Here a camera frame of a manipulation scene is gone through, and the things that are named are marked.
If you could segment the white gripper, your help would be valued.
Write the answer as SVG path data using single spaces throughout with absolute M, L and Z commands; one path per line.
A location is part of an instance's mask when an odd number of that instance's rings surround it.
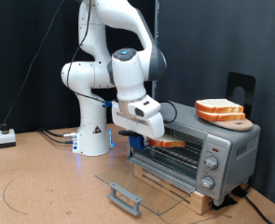
M 119 104 L 112 102 L 112 119 L 116 126 L 128 131 L 147 136 L 144 138 L 144 145 L 150 145 L 150 139 L 158 139 L 164 134 L 164 123 L 161 114 L 158 112 L 149 118 L 130 118 L 120 112 Z

